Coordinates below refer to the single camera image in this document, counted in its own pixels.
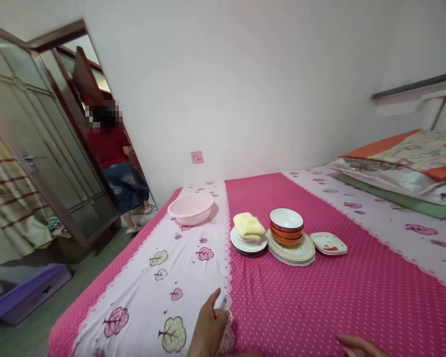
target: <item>lace trim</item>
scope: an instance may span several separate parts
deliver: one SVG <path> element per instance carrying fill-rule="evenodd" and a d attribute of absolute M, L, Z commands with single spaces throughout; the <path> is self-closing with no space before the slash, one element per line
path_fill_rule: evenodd
<path fill-rule="evenodd" d="M 222 354 L 227 354 L 233 352 L 234 346 L 234 334 L 231 329 L 231 324 L 233 323 L 233 314 L 231 313 L 231 257 L 230 257 L 230 248 L 231 241 L 229 238 L 230 235 L 230 216 L 229 216 L 229 202 L 228 202 L 228 193 L 226 191 L 226 182 L 224 184 L 224 213 L 226 217 L 226 241 L 224 247 L 224 299 L 223 299 L 223 307 L 225 310 L 229 311 L 229 320 L 228 324 L 223 333 L 223 338 L 220 343 L 219 352 Z"/>
<path fill-rule="evenodd" d="M 345 212 L 339 210 L 337 207 L 333 206 L 332 203 L 325 199 L 323 196 L 319 196 L 317 193 L 310 191 L 309 189 L 307 189 L 306 187 L 300 185 L 298 182 L 296 182 L 290 174 L 287 173 L 282 173 L 287 179 L 291 180 L 292 182 L 294 182 L 296 185 L 298 185 L 299 187 L 303 188 L 304 190 L 308 191 L 309 193 L 311 193 L 312 195 L 316 196 L 317 198 L 320 198 L 321 200 L 323 200 L 325 203 L 328 203 L 329 205 L 331 205 L 333 208 L 335 208 L 336 210 L 338 210 L 341 214 L 343 214 L 344 216 L 346 216 L 348 219 L 350 219 L 351 221 L 354 221 L 356 224 L 358 224 L 360 227 L 362 227 L 364 230 L 366 230 L 368 233 L 370 233 L 371 236 L 375 237 L 381 244 L 386 245 L 390 248 L 390 250 L 396 254 L 399 254 L 403 257 L 403 259 L 405 259 L 406 261 L 415 264 L 416 266 L 418 266 L 418 268 L 420 268 L 421 271 L 423 271 L 424 273 L 428 274 L 429 276 L 432 276 L 433 278 L 436 278 L 442 285 L 444 285 L 446 287 L 446 281 L 444 281 L 443 279 L 441 279 L 440 277 L 437 276 L 436 272 L 432 271 L 432 270 L 426 270 L 426 268 L 424 268 L 423 266 L 421 266 L 419 264 L 418 261 L 415 261 L 414 259 L 411 259 L 409 257 L 407 257 L 401 250 L 399 249 L 395 249 L 394 247 L 391 246 L 390 242 L 383 240 L 380 238 L 380 236 L 374 232 L 372 232 L 372 230 L 365 226 L 363 223 L 353 219 L 352 217 L 348 216 Z"/>
<path fill-rule="evenodd" d="M 178 194 L 177 198 L 179 198 L 182 195 L 183 190 L 180 191 L 180 193 Z M 104 299 L 106 297 L 106 294 L 108 292 L 108 290 L 110 288 L 112 288 L 114 286 L 114 282 L 119 279 L 122 276 L 122 272 L 128 268 L 129 264 L 131 262 L 134 261 L 135 257 L 137 256 L 137 254 L 139 254 L 140 250 L 143 248 L 144 244 L 149 240 L 149 238 L 154 234 L 154 232 L 156 231 L 156 229 L 163 223 L 166 221 L 166 218 L 170 217 L 168 213 L 165 213 L 165 215 L 160 219 L 160 221 L 156 224 L 156 226 L 154 227 L 154 229 L 152 229 L 152 231 L 149 233 L 149 235 L 147 236 L 147 238 L 142 242 L 142 244 L 135 250 L 134 254 L 132 254 L 132 257 L 127 261 L 127 263 L 122 267 L 121 271 L 114 277 L 114 280 L 112 282 L 110 282 L 107 286 L 106 286 L 106 290 L 98 297 L 96 303 L 88 310 L 88 313 L 86 315 L 86 318 L 83 320 L 83 322 L 81 322 L 81 324 L 79 325 L 79 329 L 78 329 L 78 335 L 76 336 L 76 339 L 73 342 L 73 349 L 72 349 L 72 356 L 75 355 L 75 351 L 76 351 L 76 347 L 78 345 L 78 341 L 79 341 L 79 337 L 82 335 L 83 330 L 86 328 L 87 326 L 87 321 L 89 319 L 89 317 L 91 316 L 91 314 L 96 311 L 98 304 L 102 301 L 102 299 Z"/>

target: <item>folded blanket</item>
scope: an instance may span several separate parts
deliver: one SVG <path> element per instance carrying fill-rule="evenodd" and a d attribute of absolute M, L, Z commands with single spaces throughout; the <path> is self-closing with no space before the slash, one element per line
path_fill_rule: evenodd
<path fill-rule="evenodd" d="M 359 188 L 365 192 L 371 193 L 377 197 L 381 197 L 387 201 L 396 203 L 400 206 L 397 209 L 401 212 L 409 212 L 410 210 L 412 210 L 438 219 L 446 219 L 446 206 L 440 206 L 434 203 L 425 202 L 416 198 L 387 191 L 385 189 L 372 186 L 344 174 L 339 174 L 337 176 L 334 176 L 334 178 L 351 186 Z"/>
<path fill-rule="evenodd" d="M 340 158 L 331 169 L 370 185 L 423 201 L 446 205 L 446 181 L 438 181 L 397 164 L 371 159 Z"/>
<path fill-rule="evenodd" d="M 261 235 L 266 233 L 264 227 L 251 213 L 240 213 L 233 217 L 234 226 L 238 234 L 247 240 L 259 241 Z"/>
<path fill-rule="evenodd" d="M 361 147 L 340 157 L 373 159 L 446 180 L 446 131 L 416 129 Z"/>

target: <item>stacked plates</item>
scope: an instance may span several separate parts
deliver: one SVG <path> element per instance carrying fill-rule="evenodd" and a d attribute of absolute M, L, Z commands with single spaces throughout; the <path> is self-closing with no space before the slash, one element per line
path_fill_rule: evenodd
<path fill-rule="evenodd" d="M 290 266 L 308 266 L 316 260 L 316 249 L 314 243 L 307 234 L 304 233 L 302 241 L 293 246 L 281 245 L 276 242 L 271 233 L 271 229 L 266 232 L 268 237 L 268 249 L 274 257 Z"/>
<path fill-rule="evenodd" d="M 259 241 L 246 240 L 241 238 L 236 230 L 236 227 L 233 227 L 231 230 L 230 239 L 236 251 L 247 257 L 255 257 L 260 255 L 264 252 L 264 248 L 266 248 L 268 245 L 268 239 L 265 235 L 262 235 Z"/>

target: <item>electrical outlet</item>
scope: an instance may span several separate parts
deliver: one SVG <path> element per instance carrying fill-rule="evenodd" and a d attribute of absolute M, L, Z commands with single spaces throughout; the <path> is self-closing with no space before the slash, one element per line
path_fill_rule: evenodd
<path fill-rule="evenodd" d="M 192 162 L 194 164 L 202 164 L 203 163 L 203 154 L 201 151 L 193 151 L 190 153 L 192 156 Z"/>

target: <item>purple plastic box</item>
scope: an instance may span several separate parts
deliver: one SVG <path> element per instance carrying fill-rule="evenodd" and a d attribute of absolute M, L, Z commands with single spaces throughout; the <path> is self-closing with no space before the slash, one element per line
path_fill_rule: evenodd
<path fill-rule="evenodd" d="M 0 320 L 11 325 L 19 324 L 69 279 L 71 274 L 65 265 L 47 265 L 0 298 Z"/>

